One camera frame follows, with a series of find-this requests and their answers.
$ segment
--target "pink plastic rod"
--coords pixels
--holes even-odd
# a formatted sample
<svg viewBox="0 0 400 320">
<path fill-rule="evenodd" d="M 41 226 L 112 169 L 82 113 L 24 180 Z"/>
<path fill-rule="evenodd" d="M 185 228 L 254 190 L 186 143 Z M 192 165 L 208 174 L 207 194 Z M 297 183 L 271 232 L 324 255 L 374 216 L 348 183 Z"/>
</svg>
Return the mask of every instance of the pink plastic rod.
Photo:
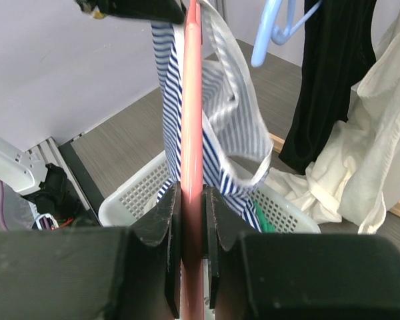
<svg viewBox="0 0 400 320">
<path fill-rule="evenodd" d="M 201 192 L 203 124 L 201 105 L 201 9 L 191 0 L 185 28 L 182 93 L 181 189 L 183 214 L 184 320 L 204 320 Z"/>
</svg>

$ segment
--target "wood-grain floor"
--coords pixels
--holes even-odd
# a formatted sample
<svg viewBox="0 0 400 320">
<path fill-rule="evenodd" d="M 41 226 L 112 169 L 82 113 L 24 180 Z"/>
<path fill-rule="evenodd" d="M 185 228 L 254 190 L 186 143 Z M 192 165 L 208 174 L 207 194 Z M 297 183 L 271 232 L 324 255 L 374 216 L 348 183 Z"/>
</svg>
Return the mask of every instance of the wood-grain floor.
<svg viewBox="0 0 400 320">
<path fill-rule="evenodd" d="M 252 46 L 242 41 L 239 44 L 250 61 Z M 300 68 L 268 54 L 261 68 L 251 68 L 251 76 L 269 131 L 284 138 L 301 88 Z M 161 93 L 156 89 L 72 143 L 104 197 L 163 150 L 161 112 Z M 290 171 L 277 155 L 272 166 Z M 324 233 L 354 233 L 357 227 L 344 221 L 323 224 L 321 229 Z M 389 213 L 378 234 L 400 250 L 400 218 Z"/>
</svg>

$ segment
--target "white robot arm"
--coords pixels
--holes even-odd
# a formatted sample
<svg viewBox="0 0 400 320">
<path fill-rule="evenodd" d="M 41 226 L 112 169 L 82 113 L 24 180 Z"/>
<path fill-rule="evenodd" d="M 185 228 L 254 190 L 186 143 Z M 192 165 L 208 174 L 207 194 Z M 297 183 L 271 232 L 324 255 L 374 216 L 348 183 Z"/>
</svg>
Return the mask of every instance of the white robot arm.
<svg viewBox="0 0 400 320">
<path fill-rule="evenodd" d="M 0 180 L 14 192 L 26 196 L 40 190 L 46 174 L 46 163 L 37 154 L 28 155 L 0 138 Z"/>
<path fill-rule="evenodd" d="M 34 203 L 38 213 L 50 213 L 56 220 L 73 217 L 82 207 L 62 168 L 45 163 L 35 153 L 24 153 L 2 138 L 0 180 Z"/>
</svg>

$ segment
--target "wire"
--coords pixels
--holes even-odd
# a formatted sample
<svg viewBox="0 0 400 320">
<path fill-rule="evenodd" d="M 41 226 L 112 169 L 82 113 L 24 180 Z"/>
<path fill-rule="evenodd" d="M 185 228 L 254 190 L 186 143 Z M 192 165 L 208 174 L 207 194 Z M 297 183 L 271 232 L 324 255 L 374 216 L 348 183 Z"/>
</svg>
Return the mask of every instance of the wire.
<svg viewBox="0 0 400 320">
<path fill-rule="evenodd" d="M 0 225 L 4 231 L 9 231 L 5 221 L 5 213 L 4 213 L 4 205 L 5 205 L 5 186 L 4 183 L 0 180 Z"/>
<path fill-rule="evenodd" d="M 59 226 L 59 229 L 65 228 L 73 221 L 74 221 L 74 219 L 68 219 L 66 222 L 64 222 L 62 225 Z"/>
<path fill-rule="evenodd" d="M 50 230 L 51 229 L 51 226 L 49 225 L 49 222 L 48 222 L 46 217 L 43 217 L 43 223 L 45 224 L 46 230 Z"/>
</svg>

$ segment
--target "light blue plastic hanger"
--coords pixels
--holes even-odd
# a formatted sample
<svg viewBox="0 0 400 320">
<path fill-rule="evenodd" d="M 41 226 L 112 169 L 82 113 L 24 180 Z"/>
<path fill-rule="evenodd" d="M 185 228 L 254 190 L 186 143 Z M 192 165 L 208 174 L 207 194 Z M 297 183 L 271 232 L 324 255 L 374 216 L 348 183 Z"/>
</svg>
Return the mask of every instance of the light blue plastic hanger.
<svg viewBox="0 0 400 320">
<path fill-rule="evenodd" d="M 277 45 L 284 45 L 300 26 L 316 12 L 323 0 L 319 0 L 294 27 L 292 27 L 292 25 L 295 17 L 296 0 L 289 0 L 287 4 L 286 28 L 284 31 L 282 31 L 278 25 L 275 25 L 282 2 L 283 0 L 267 0 L 265 4 L 255 46 L 253 47 L 252 67 L 260 67 L 264 63 L 270 40 Z"/>
</svg>

